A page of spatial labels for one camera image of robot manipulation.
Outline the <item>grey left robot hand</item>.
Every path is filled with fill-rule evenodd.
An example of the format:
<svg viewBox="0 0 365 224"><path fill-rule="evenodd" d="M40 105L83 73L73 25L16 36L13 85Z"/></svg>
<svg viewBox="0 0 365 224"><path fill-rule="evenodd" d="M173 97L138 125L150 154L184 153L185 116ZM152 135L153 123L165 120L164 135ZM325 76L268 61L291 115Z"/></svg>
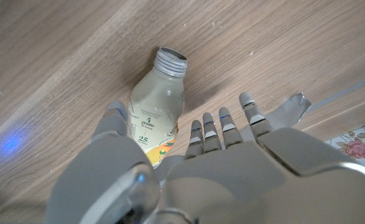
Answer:
<svg viewBox="0 0 365 224"><path fill-rule="evenodd" d="M296 94L262 114L240 104L251 138L226 108L194 121L184 156L153 168L113 101L89 145L58 178L46 223L365 223L365 167L294 129L310 107Z"/></svg>

